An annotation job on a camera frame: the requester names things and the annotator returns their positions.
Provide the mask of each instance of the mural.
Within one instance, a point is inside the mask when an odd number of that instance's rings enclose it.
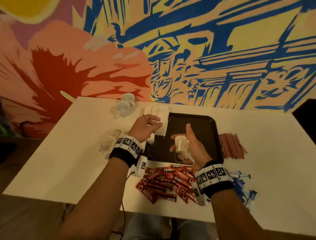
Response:
[[[44,138],[78,96],[286,113],[316,96],[315,0],[0,0],[0,10],[0,99],[21,136]]]

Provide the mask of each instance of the floor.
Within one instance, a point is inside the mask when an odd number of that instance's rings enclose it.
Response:
[[[18,145],[13,153],[0,164],[0,192],[3,192],[41,144],[41,140],[0,137],[0,142],[14,142]],[[64,205],[62,203],[1,194],[0,206],[0,240],[57,239],[64,212]],[[127,212],[126,215],[128,223],[131,213]],[[120,231],[123,223],[124,216],[120,212],[113,230]],[[208,223],[208,231],[212,237],[216,237],[214,224]],[[164,238],[170,236],[171,228],[167,218],[163,219],[162,232]],[[267,231],[267,234],[269,239],[272,240],[316,239],[316,237],[276,231]],[[112,234],[110,237],[111,240],[119,238],[120,236],[115,234]]]

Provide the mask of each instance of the wristband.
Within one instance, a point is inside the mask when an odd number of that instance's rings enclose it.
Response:
[[[125,135],[124,137],[117,139],[109,159],[112,157],[119,158],[126,162],[129,167],[131,167],[137,162],[141,150],[142,146],[138,140],[131,136]]]
[[[234,188],[233,178],[223,165],[216,161],[209,161],[194,176],[199,188],[209,198],[216,192]]]

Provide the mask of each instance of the pile of stirrers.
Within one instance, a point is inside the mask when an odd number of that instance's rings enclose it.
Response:
[[[220,134],[219,139],[221,141],[224,158],[245,159],[244,154],[247,153],[247,151],[240,144],[237,134]]]

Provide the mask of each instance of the person's left hand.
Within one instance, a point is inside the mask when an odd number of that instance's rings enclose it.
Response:
[[[128,132],[128,135],[136,138],[140,143],[146,141],[152,133],[162,127],[162,123],[155,121],[159,122],[160,118],[151,114],[139,117]]]

